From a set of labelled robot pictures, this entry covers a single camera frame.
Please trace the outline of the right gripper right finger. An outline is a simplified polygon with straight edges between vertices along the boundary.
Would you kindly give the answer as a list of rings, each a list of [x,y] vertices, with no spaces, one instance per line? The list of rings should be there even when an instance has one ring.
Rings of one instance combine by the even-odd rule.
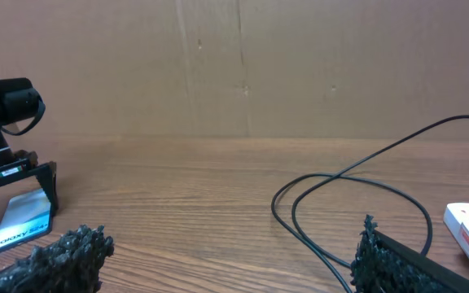
[[[469,293],[469,279],[379,232],[364,220],[351,263],[351,284],[361,293]]]

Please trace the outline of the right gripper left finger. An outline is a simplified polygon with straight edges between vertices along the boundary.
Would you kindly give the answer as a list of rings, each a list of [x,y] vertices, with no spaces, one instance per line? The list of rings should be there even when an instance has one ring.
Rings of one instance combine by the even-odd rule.
[[[80,225],[47,247],[0,271],[0,293],[96,293],[101,289],[99,271],[114,253],[114,239],[101,225]]]

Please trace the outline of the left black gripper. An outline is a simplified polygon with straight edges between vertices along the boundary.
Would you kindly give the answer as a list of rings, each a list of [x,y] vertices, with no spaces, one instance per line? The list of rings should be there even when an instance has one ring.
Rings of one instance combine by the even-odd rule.
[[[50,214],[55,216],[59,210],[56,192],[56,162],[39,164],[35,151],[18,151],[15,156],[15,162],[0,167],[0,187],[28,177],[35,177],[50,201]]]

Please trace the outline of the blue Galaxy smartphone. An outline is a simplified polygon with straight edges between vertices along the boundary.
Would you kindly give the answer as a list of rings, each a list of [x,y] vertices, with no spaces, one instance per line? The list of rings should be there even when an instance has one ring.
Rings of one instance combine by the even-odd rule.
[[[0,223],[0,253],[51,232],[51,203],[43,189],[10,199]]]

